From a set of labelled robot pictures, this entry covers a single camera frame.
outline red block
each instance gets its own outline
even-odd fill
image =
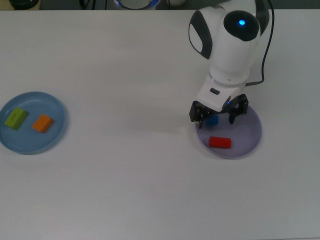
[[[231,144],[232,144],[231,138],[218,137],[218,136],[211,136],[209,138],[210,148],[230,149]]]

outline purple plate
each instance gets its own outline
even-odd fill
[[[262,137],[262,125],[256,112],[249,106],[246,115],[240,115],[229,123],[229,114],[219,114],[219,124],[208,126],[204,122],[199,129],[195,125],[200,141],[210,152],[225,159],[237,159],[255,149]],[[231,138],[230,149],[209,147],[209,137]]]

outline block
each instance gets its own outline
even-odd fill
[[[6,119],[4,124],[11,129],[18,130],[21,124],[27,117],[27,112],[19,107],[16,107],[11,112],[10,116]]]
[[[219,116],[217,114],[205,120],[205,125],[207,126],[218,125],[218,123],[219,123]]]
[[[32,125],[32,128],[44,134],[53,123],[54,120],[52,118],[45,114],[41,114],[41,116]]]
[[[211,136],[209,138],[210,148],[230,149],[232,145],[231,138]]]

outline plate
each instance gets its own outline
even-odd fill
[[[27,116],[19,129],[13,130],[5,125],[5,121],[16,107],[25,110]],[[41,114],[54,120],[45,133],[32,128]],[[0,142],[19,154],[39,154],[60,140],[66,124],[65,108],[57,98],[45,92],[26,92],[11,99],[0,111]]]
[[[195,125],[200,141],[215,155],[225,159],[238,159],[253,151],[262,137],[262,125],[257,113],[249,106],[245,115],[237,117],[233,124],[229,123],[229,114],[219,114],[218,125],[206,125],[204,122],[199,129]],[[231,138],[231,148],[209,147],[209,138]]]

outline orange block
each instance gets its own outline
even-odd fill
[[[52,118],[48,117],[45,114],[41,114],[41,116],[34,122],[32,127],[40,133],[44,134],[53,123],[54,120]]]

